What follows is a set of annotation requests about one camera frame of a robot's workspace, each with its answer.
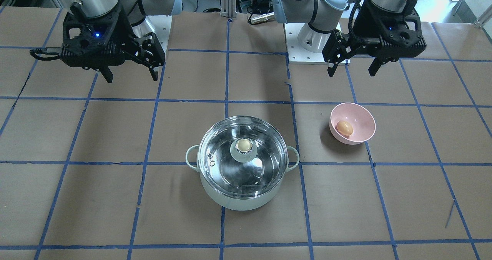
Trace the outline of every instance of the brown egg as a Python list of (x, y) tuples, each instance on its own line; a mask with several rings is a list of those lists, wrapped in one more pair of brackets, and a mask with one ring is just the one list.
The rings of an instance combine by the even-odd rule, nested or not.
[(347, 121), (339, 121), (337, 123), (337, 130), (339, 131), (339, 133), (345, 136), (350, 136), (354, 133), (354, 128)]

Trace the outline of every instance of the glass lid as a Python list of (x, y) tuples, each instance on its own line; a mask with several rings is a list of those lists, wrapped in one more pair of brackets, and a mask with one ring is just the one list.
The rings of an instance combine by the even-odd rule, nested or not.
[(234, 116), (211, 127), (200, 143), (198, 165), (218, 192), (247, 199), (272, 190), (288, 165), (280, 133), (264, 120)]

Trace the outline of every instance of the pot handle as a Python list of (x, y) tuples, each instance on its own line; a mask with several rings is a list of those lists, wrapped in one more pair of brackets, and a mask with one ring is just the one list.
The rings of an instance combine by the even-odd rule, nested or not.
[(293, 169), (295, 169), (295, 167), (297, 167), (297, 165), (299, 165), (299, 160), (301, 159), (301, 157), (299, 156), (299, 152), (294, 147), (291, 147), (291, 146), (286, 146), (286, 147), (287, 147), (288, 150), (293, 151), (296, 154), (296, 156), (297, 156), (297, 161), (294, 164), (294, 166), (287, 167), (287, 169), (285, 170), (285, 172), (288, 172), (288, 171), (292, 171)]
[(200, 172), (200, 169), (198, 169), (198, 167), (195, 167), (193, 166), (192, 164), (189, 163), (188, 161), (188, 155), (189, 155), (189, 152), (194, 150), (194, 149), (197, 149), (200, 145), (195, 145), (195, 146), (191, 146), (187, 151), (186, 151), (186, 156), (185, 156), (185, 159), (186, 159), (186, 164), (188, 165), (188, 167), (192, 168), (193, 170), (197, 171), (197, 172)]

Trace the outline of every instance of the blue tape grid line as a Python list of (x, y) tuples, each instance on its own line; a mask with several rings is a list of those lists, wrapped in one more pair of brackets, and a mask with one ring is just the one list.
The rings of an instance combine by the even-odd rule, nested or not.
[(147, 148), (145, 150), (145, 157), (144, 157), (144, 162), (143, 162), (143, 167), (142, 167), (142, 181), (140, 182), (140, 188), (138, 190), (137, 207), (135, 208), (135, 217), (133, 218), (133, 226), (132, 226), (131, 235), (130, 235), (130, 246), (128, 248), (128, 253), (126, 255), (127, 260), (131, 260), (131, 254), (132, 254), (132, 250), (133, 250), (133, 242), (135, 240), (135, 234), (137, 232), (137, 223), (138, 223), (138, 217), (140, 214), (140, 205), (142, 204), (142, 195), (144, 193), (147, 165), (149, 164), (149, 154), (151, 151), (153, 130), (155, 128), (155, 118), (157, 116), (157, 110), (158, 110), (158, 106), (159, 106), (159, 97), (160, 97), (160, 92), (162, 90), (162, 83), (164, 81), (165, 69), (166, 69), (166, 63), (164, 63), (164, 65), (162, 66), (162, 70), (160, 72), (159, 87), (157, 89), (157, 94), (155, 95), (155, 99), (154, 99), (155, 102), (154, 102), (154, 109), (152, 112), (151, 126), (150, 126), (150, 130), (149, 130), (149, 138), (147, 140)]
[[(0, 96), (0, 99), (17, 99), (16, 96)], [(86, 101), (83, 97), (32, 97), (25, 96), (18, 99), (47, 99), (47, 100), (63, 100), (63, 101)], [(90, 98), (90, 101), (155, 101), (155, 99), (138, 99), (138, 98)], [(209, 103), (209, 104), (290, 104), (290, 101), (254, 101), (254, 100), (221, 100), (221, 99), (158, 99), (159, 102), (168, 103)], [(337, 105), (342, 101), (294, 101), (294, 104), (328, 104)], [(361, 103), (362, 106), (417, 106), (416, 104), (394, 104), (394, 103)], [(420, 104), (429, 108), (492, 108), (487, 105), (467, 105), (467, 104)]]
[[(352, 97), (354, 99), (354, 103), (357, 103), (357, 96), (355, 95), (355, 89), (354, 89), (354, 85), (352, 83), (352, 77), (350, 76), (350, 71), (348, 69), (348, 66), (345, 66), (345, 71), (347, 74), (348, 83), (350, 85), (350, 90), (352, 90)], [(366, 146), (367, 155), (369, 157), (369, 165), (371, 166), (372, 175), (374, 176), (374, 182), (376, 184), (377, 193), (379, 195), (379, 200), (381, 202), (381, 207), (383, 209), (384, 218), (386, 220), (386, 226), (388, 227), (388, 235), (390, 236), (390, 243), (392, 245), (393, 254), (395, 256), (395, 260), (399, 260), (398, 251), (397, 251), (397, 244), (395, 243), (395, 238), (393, 236), (393, 230), (391, 229), (390, 217), (388, 215), (388, 211), (386, 209), (386, 204), (384, 202), (383, 192), (381, 191), (381, 186), (379, 185), (379, 179), (378, 179), (377, 173), (376, 173), (376, 166), (374, 165), (374, 162), (372, 161), (371, 150), (369, 149), (369, 143), (366, 141), (366, 142), (364, 142), (364, 144)]]
[(135, 208), (135, 216), (133, 218), (133, 225), (131, 227), (130, 244), (128, 245), (128, 253), (126, 255), (126, 260), (131, 260), (131, 253), (133, 251), (133, 243), (135, 241), (135, 233), (137, 232), (138, 217), (140, 215), (140, 207)]
[[(285, 64), (287, 69), (287, 79), (291, 79), (288, 55), (285, 55)], [(292, 112), (292, 122), (294, 124), (294, 138), (296, 141), (296, 149), (300, 153), (299, 136), (297, 133), (296, 109), (294, 105), (294, 92), (292, 92), (292, 85), (290, 85), (290, 83), (288, 84), (288, 87), (289, 87), (289, 96), (290, 96), (290, 108)], [(299, 163), (299, 176), (301, 177), (301, 189), (303, 192), (304, 216), (306, 218), (306, 235), (307, 235), (307, 246), (309, 247), (309, 258), (310, 260), (314, 260), (314, 250), (313, 250), (312, 236), (311, 236), (311, 222), (309, 221), (308, 198), (306, 196), (306, 183), (304, 181), (304, 170), (301, 163)]]
[[(227, 20), (227, 51), (225, 61), (225, 99), (224, 99), (224, 118), (229, 117), (229, 56), (230, 56), (230, 36), (232, 19)], [(219, 242), (219, 260), (224, 260), (224, 238), (225, 238), (225, 207), (220, 208), (220, 242)]]
[[(492, 243), (492, 239), (473, 239), (475, 243)], [(397, 245), (406, 244), (462, 244), (469, 243), (469, 239), (427, 239), (427, 240), (396, 240)], [(313, 247), (326, 246), (372, 246), (372, 245), (391, 245), (391, 241), (349, 241), (349, 242), (313, 242)], [(237, 243), (225, 245), (224, 248), (265, 248), (265, 247), (307, 247), (307, 242), (295, 243)], [(219, 248), (220, 244), (146, 244), (133, 245), (132, 249), (202, 249)], [(44, 245), (42, 250), (97, 250), (97, 249), (128, 249), (130, 245)], [(0, 246), (0, 250), (36, 250), (37, 246)]]
[[(48, 40), (50, 39), (51, 33), (53, 33), (53, 30), (55, 29), (55, 25), (56, 25), (58, 19), (60, 18), (61, 13), (62, 13), (62, 10), (59, 10), (58, 14), (57, 14), (57, 16), (53, 22), (53, 25), (51, 25), (50, 31), (48, 32), (48, 35), (46, 36), (46, 39), (44, 39), (43, 47), (45, 47), (46, 43), (48, 43)], [(32, 73), (34, 72), (34, 69), (36, 67), (37, 62), (38, 62), (38, 60), (35, 60), (34, 63), (32, 64), (32, 67), (29, 71), (29, 74), (28, 74), (26, 80), (24, 81), (24, 85), (21, 88), (21, 92), (19, 92), (19, 95), (17, 95), (17, 97), (15, 98), (15, 102), (12, 105), (12, 107), (10, 108), (10, 111), (8, 112), (7, 117), (5, 118), (5, 120), (2, 124), (2, 127), (0, 128), (0, 136), (2, 136), (2, 133), (5, 130), (5, 127), (7, 127), (7, 123), (10, 120), (10, 117), (12, 116), (12, 113), (14, 112), (15, 107), (17, 106), (17, 102), (19, 101), (19, 97), (21, 97), (21, 94), (24, 91), (24, 88), (26, 87), (28, 80), (30, 79)]]
[(477, 258), (477, 260), (480, 260), (480, 257), (478, 255), (478, 251), (477, 251), (477, 248), (475, 247), (475, 243), (473, 242), (473, 239), (471, 237), (471, 234), (470, 234), (470, 230), (468, 228), (468, 225), (466, 225), (466, 221), (464, 219), (464, 216), (463, 216), (463, 213), (461, 211), (461, 208), (460, 208), (460, 205), (456, 199), (456, 196), (455, 196), (455, 192), (453, 191), (453, 187), (451, 186), (451, 183), (449, 181), (449, 178), (448, 178), (448, 174), (446, 174), (446, 170), (444, 169), (444, 165), (442, 165), (442, 161), (441, 161), (441, 157), (439, 155), (439, 152), (437, 151), (437, 147), (434, 143), (434, 139), (432, 138), (432, 135), (431, 135), (431, 131), (429, 130), (429, 127), (427, 126), (427, 121), (424, 117), (424, 113), (422, 112), (422, 108), (420, 107), (419, 105), (419, 102), (417, 101), (417, 97), (415, 96), (415, 92), (413, 92), (413, 88), (412, 88), (412, 85), (410, 83), (410, 79), (408, 78), (408, 75), (406, 73), (406, 70), (405, 70), (405, 67), (404, 67), (404, 64), (401, 60), (399, 60), (399, 63), (400, 63), (400, 66), (401, 66), (401, 69), (403, 70), (403, 74), (405, 76), (405, 79), (406, 79), (406, 82), (408, 84), (408, 87), (410, 88), (410, 91), (412, 93), (412, 96), (413, 96), (413, 99), (415, 101), (415, 104), (417, 105), (417, 108), (418, 108), (418, 111), (420, 113), (420, 117), (422, 118), (422, 122), (424, 124), (424, 127), (426, 129), (426, 132), (427, 132), (427, 135), (429, 136), (429, 140), (432, 144), (432, 148), (434, 149), (434, 153), (436, 155), (436, 158), (440, 164), (440, 167), (441, 167), (441, 171), (444, 175), (444, 179), (446, 180), (446, 184), (448, 185), (448, 188), (449, 188), (449, 191), (451, 193), (451, 197), (453, 198), (454, 202), (455, 202), (455, 206), (456, 206), (456, 210), (458, 211), (459, 215), (460, 215), (460, 218), (462, 220), (462, 223), (463, 223), (463, 226), (464, 226), (464, 229), (466, 231), (466, 234), (468, 235), (468, 238), (469, 238), (469, 242), (473, 248), (473, 252), (475, 253), (475, 257)]
[[(0, 160), (0, 164), (35, 164), (35, 165), (60, 165), (66, 161), (30, 161), (30, 160)], [(299, 162), (303, 166), (365, 166), (370, 162)], [(69, 165), (143, 165), (143, 162), (109, 162), (109, 161), (68, 161)], [(473, 166), (473, 167), (491, 167), (492, 163), (471, 163), (471, 162), (374, 162), (377, 166)], [(155, 166), (186, 166), (186, 162), (158, 162), (147, 161), (147, 165)]]
[[(95, 76), (94, 76), (94, 80), (93, 80), (93, 83), (91, 85), (91, 90), (89, 91), (87, 98), (91, 97), (96, 81), (97, 81), (97, 74), (95, 74)], [(75, 134), (73, 135), (72, 143), (70, 144), (70, 149), (68, 150), (68, 154), (66, 156), (66, 161), (65, 161), (65, 164), (63, 165), (63, 170), (61, 171), (60, 179), (58, 180), (58, 186), (57, 186), (57, 189), (55, 192), (55, 196), (53, 197), (53, 202), (51, 203), (50, 211), (48, 213), (48, 218), (46, 219), (46, 223), (44, 224), (43, 233), (41, 235), (41, 239), (39, 240), (39, 245), (36, 249), (36, 254), (35, 254), (35, 258), (34, 258), (35, 260), (37, 260), (39, 258), (39, 254), (41, 253), (44, 239), (46, 238), (46, 234), (48, 232), (48, 227), (50, 226), (51, 217), (53, 216), (53, 211), (55, 210), (55, 206), (56, 206), (56, 203), (58, 200), (58, 195), (60, 194), (60, 189), (62, 188), (63, 178), (65, 177), (65, 173), (66, 173), (66, 170), (68, 167), (68, 162), (70, 161), (70, 157), (72, 156), (72, 151), (73, 151), (73, 148), (75, 146), (75, 141), (77, 141), (77, 136), (79, 135), (79, 131), (80, 131), (80, 128), (82, 126), (82, 121), (84, 120), (84, 117), (86, 115), (89, 101), (90, 101), (89, 99), (86, 100), (86, 103), (84, 105), (84, 110), (82, 110), (82, 113), (80, 115), (79, 124), (77, 125), (77, 129), (75, 130)]]
[(480, 119), (482, 120), (482, 123), (485, 125), (485, 128), (486, 128), (486, 129), (487, 129), (487, 131), (489, 132), (489, 136), (490, 136), (490, 137), (492, 137), (492, 132), (490, 132), (490, 128), (489, 128), (489, 126), (487, 125), (487, 123), (485, 122), (485, 119), (484, 119), (484, 117), (482, 116), (482, 113), (480, 112), (480, 110), (478, 109), (477, 104), (475, 104), (475, 100), (474, 100), (474, 99), (473, 99), (473, 97), (471, 96), (470, 90), (468, 89), (468, 87), (466, 87), (466, 84), (465, 84), (465, 82), (464, 82), (464, 80), (463, 80), (463, 77), (461, 76), (460, 71), (458, 71), (458, 68), (456, 67), (456, 64), (455, 64), (455, 62), (453, 61), (453, 58), (451, 57), (451, 55), (450, 55), (450, 53), (449, 53), (448, 49), (446, 48), (446, 45), (444, 45), (444, 42), (443, 42), (443, 40), (441, 39), (441, 36), (439, 35), (439, 33), (437, 32), (437, 29), (434, 27), (434, 24), (432, 24), (432, 23), (431, 23), (431, 25), (432, 25), (432, 29), (434, 29), (434, 32), (435, 32), (435, 34), (437, 35), (437, 38), (438, 38), (438, 39), (439, 39), (439, 41), (441, 42), (441, 44), (442, 44), (442, 46), (443, 46), (443, 48), (444, 48), (444, 51), (445, 51), (445, 52), (446, 52), (446, 54), (448, 55), (449, 60), (451, 61), (451, 64), (453, 64), (453, 67), (455, 68), (455, 71), (456, 71), (456, 73), (457, 73), (458, 77), (460, 78), (460, 80), (461, 80), (461, 82), (462, 82), (462, 84), (463, 84), (464, 89), (466, 90), (466, 94), (468, 94), (468, 96), (470, 97), (470, 100), (471, 100), (471, 102), (472, 102), (473, 106), (475, 106), (475, 110), (477, 111), (478, 116), (480, 116)]

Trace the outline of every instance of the lid knob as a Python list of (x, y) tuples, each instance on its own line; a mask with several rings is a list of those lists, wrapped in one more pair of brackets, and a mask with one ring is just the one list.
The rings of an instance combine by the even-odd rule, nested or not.
[(236, 143), (236, 149), (239, 150), (241, 153), (248, 153), (251, 151), (252, 148), (253, 144), (249, 139), (246, 138), (241, 138)]

